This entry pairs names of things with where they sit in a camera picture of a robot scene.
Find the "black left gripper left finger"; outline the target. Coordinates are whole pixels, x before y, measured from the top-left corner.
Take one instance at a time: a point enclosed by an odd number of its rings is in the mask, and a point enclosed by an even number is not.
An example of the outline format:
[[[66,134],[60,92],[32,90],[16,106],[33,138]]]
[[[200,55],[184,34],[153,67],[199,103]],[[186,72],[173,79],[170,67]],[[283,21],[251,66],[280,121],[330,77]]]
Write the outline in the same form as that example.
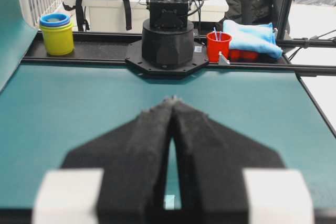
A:
[[[62,168],[102,168],[99,223],[150,223],[163,211],[173,100],[70,150]]]

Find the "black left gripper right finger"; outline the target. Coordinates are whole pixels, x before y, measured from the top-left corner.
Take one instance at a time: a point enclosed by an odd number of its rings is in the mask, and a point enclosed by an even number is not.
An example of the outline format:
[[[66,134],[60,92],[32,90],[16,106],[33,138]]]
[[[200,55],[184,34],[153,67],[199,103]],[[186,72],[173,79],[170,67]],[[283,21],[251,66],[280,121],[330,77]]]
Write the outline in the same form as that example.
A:
[[[283,168],[279,154],[182,102],[173,105],[172,123],[188,221],[248,223],[243,168]]]

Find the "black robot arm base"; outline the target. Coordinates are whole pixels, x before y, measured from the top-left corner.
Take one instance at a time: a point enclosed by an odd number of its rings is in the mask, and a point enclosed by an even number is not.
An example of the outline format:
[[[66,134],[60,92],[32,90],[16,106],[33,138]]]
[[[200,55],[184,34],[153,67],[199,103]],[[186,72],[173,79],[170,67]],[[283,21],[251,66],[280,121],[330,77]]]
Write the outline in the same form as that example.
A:
[[[143,73],[185,76],[208,65],[205,48],[194,41],[188,19],[191,0],[147,0],[150,17],[143,22],[142,39],[131,43],[125,61]]]

